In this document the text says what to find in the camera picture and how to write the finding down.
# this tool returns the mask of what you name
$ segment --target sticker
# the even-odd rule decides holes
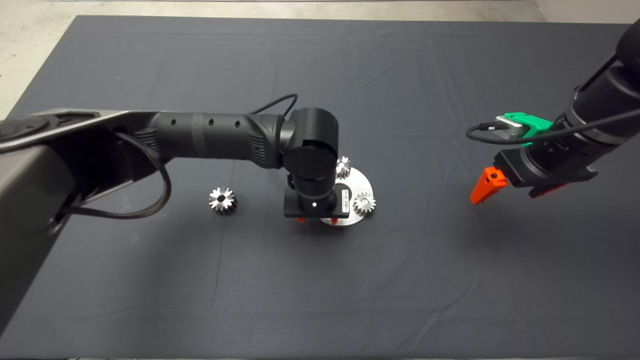
[[[342,212],[343,213],[349,212],[349,190],[348,189],[344,189],[342,191]]]

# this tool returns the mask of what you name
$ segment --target silver gear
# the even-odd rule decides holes
[[[359,193],[353,199],[353,209],[361,217],[367,216],[376,208],[376,199],[370,193]]]
[[[209,206],[221,215],[228,215],[237,208],[238,200],[230,188],[215,188],[209,194]]]
[[[351,173],[351,161],[346,156],[338,158],[338,162],[335,166],[335,173],[338,179],[344,179]]]

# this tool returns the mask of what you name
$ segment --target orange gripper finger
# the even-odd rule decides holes
[[[474,191],[471,193],[471,203],[473,205],[482,203],[508,184],[509,183],[507,183],[507,179],[504,177],[502,171],[495,167],[486,168],[482,173],[480,180],[478,180]]]

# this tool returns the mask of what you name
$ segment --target dark gray tablecloth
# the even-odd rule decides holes
[[[299,92],[373,184],[348,229],[282,216],[283,170],[175,160],[159,214],[73,217],[0,357],[543,357],[640,354],[635,139],[530,200],[468,196],[498,147],[464,129],[548,119],[625,26],[78,17],[12,115],[244,112]],[[231,217],[207,208],[231,186]],[[95,207],[141,208],[156,177]]]

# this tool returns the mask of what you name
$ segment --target green bracket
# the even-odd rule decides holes
[[[534,115],[529,115],[527,113],[506,113],[504,114],[504,117],[529,127],[529,131],[527,131],[522,138],[530,138],[532,136],[542,134],[553,124],[552,121],[545,120]],[[529,145],[531,145],[531,143],[524,143],[522,144],[522,147]]]

